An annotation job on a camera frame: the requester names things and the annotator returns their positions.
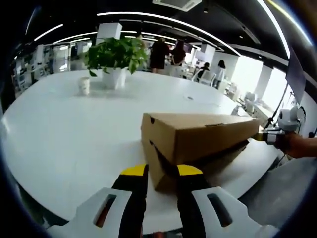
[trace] led strip light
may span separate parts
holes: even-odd
[[[224,52],[224,49],[221,48],[220,46],[217,46],[216,44],[210,42],[210,41],[207,41],[206,39],[202,38],[202,37],[198,37],[197,35],[193,34],[193,33],[190,33],[188,31],[185,31],[185,30],[182,30],[182,29],[179,29],[179,28],[176,28],[176,27],[171,27],[171,26],[168,26],[168,25],[164,25],[164,24],[160,24],[160,23],[157,23],[157,22],[152,22],[152,21],[141,21],[141,20],[127,20],[127,19],[121,19],[119,21],[136,21],[136,22],[143,22],[143,23],[149,23],[149,24],[154,24],[154,25],[159,25],[159,26],[164,26],[164,27],[167,27],[167,28],[171,28],[171,29],[174,29],[174,30],[178,30],[178,31],[181,31],[181,32],[184,32],[192,37],[194,37],[195,39],[198,39],[198,40],[203,40],[207,43],[209,43],[210,45],[214,46],[217,48],[218,51],[221,51],[221,52]]]
[[[84,33],[84,34],[79,34],[79,35],[76,35],[76,36],[70,36],[70,37],[67,37],[67,38],[64,38],[64,39],[61,39],[59,41],[55,41],[53,44],[57,44],[61,41],[66,41],[66,40],[69,40],[69,39],[72,39],[72,38],[76,38],[76,37],[80,37],[80,36],[87,36],[87,35],[92,35],[92,34],[97,34],[97,31],[95,32],[89,32],[89,33]]]
[[[135,36],[124,36],[125,38],[135,38]],[[146,37],[142,37],[143,40],[146,40],[146,41],[158,41],[157,39],[152,39],[152,38],[146,38]],[[166,44],[168,45],[172,45],[172,46],[175,46],[174,43],[172,42],[167,42],[165,41]]]
[[[134,33],[136,34],[136,31],[121,31],[121,33]],[[142,35],[147,35],[147,36],[157,36],[157,37],[163,37],[169,40],[177,41],[177,39],[169,37],[169,36],[163,36],[163,35],[158,35],[158,34],[153,34],[153,33],[148,33],[148,32],[141,32]]]
[[[89,40],[90,38],[87,37],[87,38],[82,38],[82,39],[78,39],[78,40],[73,40],[71,41],[71,43],[74,43],[74,42],[77,42],[77,41],[86,41],[86,40]]]
[[[287,19],[289,19],[296,27],[297,29],[302,33],[304,38],[307,40],[307,42],[312,45],[312,41],[310,40],[309,36],[306,34],[304,29],[295,21],[293,17],[291,17],[290,14],[288,14],[282,7],[277,5],[275,2],[272,0],[267,0],[272,6],[274,6],[277,10],[279,10]]]
[[[281,41],[283,43],[283,46],[285,48],[285,51],[286,51],[286,54],[287,54],[287,57],[288,59],[290,58],[290,51],[289,51],[289,48],[288,48],[288,45],[287,45],[287,41],[285,39],[285,36],[282,32],[282,29],[281,27],[279,26],[277,20],[275,19],[273,13],[270,11],[270,9],[268,8],[268,6],[264,3],[263,0],[257,0],[257,2],[261,5],[261,7],[263,8],[263,10],[267,13],[267,15],[269,16],[269,18],[271,19],[273,25],[275,26],[278,34],[279,34],[279,37],[281,38]]]
[[[107,16],[107,15],[142,15],[142,16],[150,16],[150,17],[156,17],[156,18],[160,18],[160,19],[164,19],[167,21],[172,21],[184,26],[187,26],[189,28],[192,28],[196,31],[199,31],[213,39],[215,39],[216,41],[222,43],[223,45],[227,46],[230,50],[232,50],[234,53],[236,53],[238,56],[241,56],[241,54],[239,52],[237,52],[234,48],[232,48],[231,46],[229,46],[227,43],[225,43],[224,41],[222,41],[221,39],[219,39],[218,37],[208,33],[207,31],[204,31],[196,26],[190,25],[188,23],[173,19],[173,18],[169,18],[166,16],[160,16],[160,15],[155,15],[155,14],[151,14],[151,13],[144,13],[144,12],[131,12],[131,11],[117,11],[117,12],[104,12],[104,13],[98,13],[97,16]]]
[[[46,34],[50,33],[51,31],[56,30],[57,28],[62,27],[62,26],[63,26],[63,24],[60,24],[60,25],[58,25],[58,26],[56,26],[56,27],[53,27],[52,29],[50,29],[50,30],[44,32],[42,35],[39,35],[37,38],[34,39],[34,41],[37,41],[37,40],[40,39],[41,37],[45,36]]]

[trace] woman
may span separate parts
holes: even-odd
[[[171,71],[170,76],[178,77],[177,70],[182,66],[186,53],[184,51],[184,42],[177,41],[175,48],[172,50]]]
[[[212,83],[212,86],[216,89],[219,88],[220,82],[224,79],[224,75],[226,73],[226,66],[223,60],[220,60],[218,63],[218,68],[215,72],[216,77]]]
[[[154,42],[151,48],[150,68],[152,73],[161,73],[165,68],[165,55],[169,54],[169,47],[164,38]]]

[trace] human arm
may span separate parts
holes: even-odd
[[[175,61],[174,61],[174,55],[172,55],[172,63],[173,63],[173,65],[177,65],[177,64],[175,64]]]
[[[289,133],[277,141],[276,147],[293,158],[317,157],[317,138],[303,138]]]

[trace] black dress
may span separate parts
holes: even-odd
[[[169,54],[169,47],[165,42],[156,41],[152,45],[150,68],[164,69],[165,55]]]
[[[185,56],[186,56],[186,52],[183,49],[180,49],[180,50],[174,49],[174,50],[172,50],[171,53],[174,56],[174,62],[175,63],[181,63],[184,60]]]

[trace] air conditioning vent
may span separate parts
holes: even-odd
[[[154,4],[172,7],[181,11],[189,11],[201,2],[202,0],[153,0]]]

